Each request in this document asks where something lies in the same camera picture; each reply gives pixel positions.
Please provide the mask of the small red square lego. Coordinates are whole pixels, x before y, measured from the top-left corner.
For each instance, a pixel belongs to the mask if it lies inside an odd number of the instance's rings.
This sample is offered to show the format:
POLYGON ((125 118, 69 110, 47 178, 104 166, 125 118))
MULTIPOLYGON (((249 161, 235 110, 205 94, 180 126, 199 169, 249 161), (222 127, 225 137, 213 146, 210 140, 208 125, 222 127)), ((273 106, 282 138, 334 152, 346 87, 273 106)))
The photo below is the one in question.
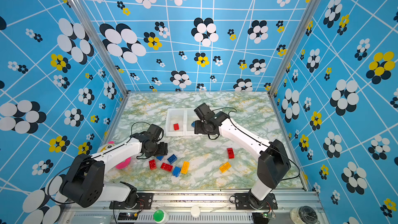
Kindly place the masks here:
POLYGON ((174 130, 175 130, 175 131, 179 130, 179 124, 178 124, 178 123, 175 123, 175 124, 173 125, 173 127, 174 127, 174 130))

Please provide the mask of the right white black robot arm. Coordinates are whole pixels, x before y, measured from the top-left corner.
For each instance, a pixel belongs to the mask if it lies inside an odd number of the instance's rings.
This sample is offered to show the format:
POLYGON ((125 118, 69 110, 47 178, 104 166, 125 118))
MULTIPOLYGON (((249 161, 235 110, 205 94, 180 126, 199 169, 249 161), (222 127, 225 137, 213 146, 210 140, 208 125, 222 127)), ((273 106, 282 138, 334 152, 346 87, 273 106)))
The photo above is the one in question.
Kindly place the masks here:
POLYGON ((281 181, 291 179, 285 178, 291 165, 294 164, 296 168, 298 165, 288 157, 281 141, 269 141, 253 134, 222 109, 217 108, 216 113, 205 103, 195 108, 194 112, 199 119, 195 121, 194 133, 207 135, 209 139, 212 135, 227 138, 256 158, 258 179, 248 192, 248 202, 253 209, 260 210, 266 205, 271 208, 271 203, 266 198, 281 181))

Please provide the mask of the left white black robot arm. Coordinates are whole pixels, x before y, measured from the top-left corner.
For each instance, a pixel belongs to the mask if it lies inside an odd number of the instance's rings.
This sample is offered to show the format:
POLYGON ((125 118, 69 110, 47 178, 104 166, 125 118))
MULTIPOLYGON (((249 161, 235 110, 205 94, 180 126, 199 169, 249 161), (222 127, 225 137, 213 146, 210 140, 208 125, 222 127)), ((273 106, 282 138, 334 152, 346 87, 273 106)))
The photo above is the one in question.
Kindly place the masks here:
POLYGON ((62 176, 60 193, 81 207, 96 202, 116 202, 133 208, 138 202, 137 188, 126 183, 108 183, 105 174, 126 159, 165 156, 167 143, 161 142, 164 130, 151 124, 148 130, 131 134, 124 142, 93 155, 78 155, 62 176))

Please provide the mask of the middle translucent white bin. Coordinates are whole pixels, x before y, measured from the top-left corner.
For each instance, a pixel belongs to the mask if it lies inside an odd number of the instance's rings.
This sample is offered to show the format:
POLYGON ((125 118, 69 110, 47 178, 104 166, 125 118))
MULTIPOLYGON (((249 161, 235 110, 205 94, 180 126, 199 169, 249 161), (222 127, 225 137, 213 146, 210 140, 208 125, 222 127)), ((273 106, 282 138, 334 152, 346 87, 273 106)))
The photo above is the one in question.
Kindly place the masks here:
POLYGON ((198 116, 194 112, 194 108, 186 108, 184 111, 184 128, 186 136, 194 136, 194 127, 191 126, 191 123, 199 120, 198 116))

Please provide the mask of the translucent white bin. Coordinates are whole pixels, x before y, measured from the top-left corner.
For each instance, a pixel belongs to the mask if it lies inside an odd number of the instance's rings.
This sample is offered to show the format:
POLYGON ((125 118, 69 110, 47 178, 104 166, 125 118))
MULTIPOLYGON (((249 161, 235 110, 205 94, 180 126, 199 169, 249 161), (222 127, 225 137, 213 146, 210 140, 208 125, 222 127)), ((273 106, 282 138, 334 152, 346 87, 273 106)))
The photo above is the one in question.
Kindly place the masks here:
POLYGON ((186 108, 184 111, 184 128, 186 136, 194 136, 194 127, 191 126, 191 123, 199 120, 198 116, 194 112, 194 108, 186 108))
POLYGON ((166 136, 185 136, 184 128, 184 108, 169 108, 166 115, 165 135, 166 136), (175 131, 173 125, 179 124, 179 130, 175 131))

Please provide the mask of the blue studded lego brick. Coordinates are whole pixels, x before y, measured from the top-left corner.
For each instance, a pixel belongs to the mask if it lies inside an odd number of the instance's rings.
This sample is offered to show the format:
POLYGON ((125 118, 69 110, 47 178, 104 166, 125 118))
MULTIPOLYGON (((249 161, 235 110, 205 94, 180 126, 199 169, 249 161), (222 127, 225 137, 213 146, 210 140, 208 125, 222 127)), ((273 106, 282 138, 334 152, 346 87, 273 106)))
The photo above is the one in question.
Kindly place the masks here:
POLYGON ((171 156, 167 159, 167 161, 169 162, 169 164, 173 164, 174 162, 177 161, 176 155, 175 155, 175 154, 171 155, 171 156))

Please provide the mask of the red long lego brick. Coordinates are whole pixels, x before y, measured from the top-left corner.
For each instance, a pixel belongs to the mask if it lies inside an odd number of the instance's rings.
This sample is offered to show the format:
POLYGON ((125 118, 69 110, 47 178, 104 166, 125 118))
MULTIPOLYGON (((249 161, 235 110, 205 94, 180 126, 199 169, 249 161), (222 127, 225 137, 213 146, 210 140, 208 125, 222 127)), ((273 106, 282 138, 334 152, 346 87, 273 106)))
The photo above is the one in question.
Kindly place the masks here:
POLYGON ((173 166, 167 163, 162 163, 161 165, 161 169, 168 171, 168 172, 172 172, 173 171, 173 166))

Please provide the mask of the left translucent white bin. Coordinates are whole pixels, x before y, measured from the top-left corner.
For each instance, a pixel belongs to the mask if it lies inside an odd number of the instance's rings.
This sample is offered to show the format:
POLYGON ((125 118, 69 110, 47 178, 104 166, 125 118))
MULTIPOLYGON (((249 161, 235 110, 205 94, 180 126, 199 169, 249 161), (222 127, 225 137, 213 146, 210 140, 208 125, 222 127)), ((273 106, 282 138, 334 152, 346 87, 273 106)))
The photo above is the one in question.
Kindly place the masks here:
POLYGON ((185 136, 184 128, 184 108, 169 108, 166 115, 165 135, 166 136, 185 136), (173 125, 179 124, 179 130, 175 131, 173 125))

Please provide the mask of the pink white plush toy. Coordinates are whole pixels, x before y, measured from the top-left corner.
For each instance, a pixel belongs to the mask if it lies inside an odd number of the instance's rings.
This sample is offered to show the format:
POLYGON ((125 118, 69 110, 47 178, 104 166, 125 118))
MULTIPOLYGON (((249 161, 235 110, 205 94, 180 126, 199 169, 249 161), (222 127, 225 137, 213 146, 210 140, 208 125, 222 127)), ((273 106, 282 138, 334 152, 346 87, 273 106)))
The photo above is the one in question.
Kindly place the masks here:
MULTIPOLYGON (((110 141, 102 146, 100 146, 97 150, 97 152, 103 152, 106 151, 108 149, 113 148, 114 146, 116 146, 115 142, 110 141)), ((123 162, 119 163, 118 165, 115 166, 116 169, 118 170, 122 170, 124 168, 126 168, 131 162, 131 157, 125 159, 123 162)))

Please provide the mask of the blue lego brick bottom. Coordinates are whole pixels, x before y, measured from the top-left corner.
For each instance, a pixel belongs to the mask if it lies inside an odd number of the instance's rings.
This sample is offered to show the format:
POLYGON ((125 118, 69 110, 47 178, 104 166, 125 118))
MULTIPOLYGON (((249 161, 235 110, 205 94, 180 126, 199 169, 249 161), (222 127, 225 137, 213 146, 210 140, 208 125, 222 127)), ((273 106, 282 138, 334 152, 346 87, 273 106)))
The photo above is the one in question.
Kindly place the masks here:
POLYGON ((180 167, 174 167, 173 172, 172 172, 173 176, 179 177, 180 173, 181 173, 181 168, 180 167))

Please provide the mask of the yellow long lego brick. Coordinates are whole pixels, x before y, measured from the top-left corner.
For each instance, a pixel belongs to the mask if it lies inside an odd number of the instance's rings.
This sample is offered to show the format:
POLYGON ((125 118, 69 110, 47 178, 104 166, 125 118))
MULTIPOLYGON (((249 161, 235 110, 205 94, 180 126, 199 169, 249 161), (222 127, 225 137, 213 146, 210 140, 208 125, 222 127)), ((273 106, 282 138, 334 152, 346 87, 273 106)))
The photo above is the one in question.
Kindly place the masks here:
POLYGON ((185 161, 185 162, 183 163, 183 166, 182 166, 182 168, 181 168, 181 174, 187 174, 187 173, 188 173, 189 165, 190 165, 189 162, 186 162, 186 161, 185 161))

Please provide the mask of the orange long lego brick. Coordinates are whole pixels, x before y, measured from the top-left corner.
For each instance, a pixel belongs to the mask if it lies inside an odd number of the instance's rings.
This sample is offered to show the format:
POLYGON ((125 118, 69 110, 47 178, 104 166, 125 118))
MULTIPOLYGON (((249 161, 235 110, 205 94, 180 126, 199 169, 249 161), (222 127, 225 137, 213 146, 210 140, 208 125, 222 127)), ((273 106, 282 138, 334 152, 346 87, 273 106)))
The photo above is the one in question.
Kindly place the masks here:
POLYGON ((225 173, 226 171, 228 171, 231 168, 231 165, 229 162, 226 162, 225 164, 223 164, 219 170, 221 173, 225 173))

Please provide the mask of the green push button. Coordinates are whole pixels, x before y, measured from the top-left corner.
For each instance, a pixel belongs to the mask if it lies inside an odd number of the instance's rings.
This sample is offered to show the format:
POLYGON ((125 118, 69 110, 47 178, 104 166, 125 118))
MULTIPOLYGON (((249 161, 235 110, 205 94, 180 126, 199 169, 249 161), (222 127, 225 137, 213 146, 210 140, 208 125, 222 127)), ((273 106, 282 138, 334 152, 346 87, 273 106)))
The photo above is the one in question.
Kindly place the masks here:
POLYGON ((156 210, 153 214, 153 220, 156 224, 166 224, 169 218, 169 213, 163 209, 156 210))

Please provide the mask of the white round knob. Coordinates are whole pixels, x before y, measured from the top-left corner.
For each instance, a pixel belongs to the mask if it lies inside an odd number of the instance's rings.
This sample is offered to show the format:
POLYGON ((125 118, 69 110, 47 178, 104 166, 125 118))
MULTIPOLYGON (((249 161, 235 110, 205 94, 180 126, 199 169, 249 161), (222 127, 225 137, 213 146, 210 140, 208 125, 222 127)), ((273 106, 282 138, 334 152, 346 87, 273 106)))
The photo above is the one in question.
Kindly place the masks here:
POLYGON ((199 206, 194 205, 193 207, 191 207, 190 213, 191 213, 191 216, 192 216, 193 218, 199 218, 199 216, 200 216, 200 214, 201 214, 201 209, 200 209, 199 206))

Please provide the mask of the clear tape roll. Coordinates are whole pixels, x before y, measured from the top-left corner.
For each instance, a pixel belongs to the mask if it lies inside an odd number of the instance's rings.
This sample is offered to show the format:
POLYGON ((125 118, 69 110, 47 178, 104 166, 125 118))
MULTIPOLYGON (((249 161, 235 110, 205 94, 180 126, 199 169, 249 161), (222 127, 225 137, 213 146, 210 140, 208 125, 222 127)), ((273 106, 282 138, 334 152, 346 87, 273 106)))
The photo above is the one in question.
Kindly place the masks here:
POLYGON ((294 224, 317 224, 318 216, 310 206, 300 206, 292 209, 289 213, 294 224))

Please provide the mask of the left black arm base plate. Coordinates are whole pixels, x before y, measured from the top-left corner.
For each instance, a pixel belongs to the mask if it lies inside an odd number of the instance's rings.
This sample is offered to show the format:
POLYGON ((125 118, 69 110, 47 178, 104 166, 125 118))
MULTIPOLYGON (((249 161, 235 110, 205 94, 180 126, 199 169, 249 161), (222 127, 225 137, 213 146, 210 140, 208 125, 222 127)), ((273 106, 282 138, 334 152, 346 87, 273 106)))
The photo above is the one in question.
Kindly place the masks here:
POLYGON ((147 210, 151 209, 153 197, 154 197, 153 193, 139 192, 136 194, 135 197, 136 202, 134 204, 112 201, 109 205, 109 208, 117 210, 122 210, 122 209, 147 210))

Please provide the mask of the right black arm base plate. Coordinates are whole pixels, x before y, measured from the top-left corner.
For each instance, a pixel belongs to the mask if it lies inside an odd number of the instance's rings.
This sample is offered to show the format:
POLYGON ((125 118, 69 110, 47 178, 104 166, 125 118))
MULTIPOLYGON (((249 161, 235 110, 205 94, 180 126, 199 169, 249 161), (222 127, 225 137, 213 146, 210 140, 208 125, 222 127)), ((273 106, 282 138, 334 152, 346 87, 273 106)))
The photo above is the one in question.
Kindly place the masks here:
POLYGON ((278 209, 277 201, 273 193, 269 193, 265 199, 258 200, 252 193, 236 193, 234 195, 237 210, 264 210, 278 209))

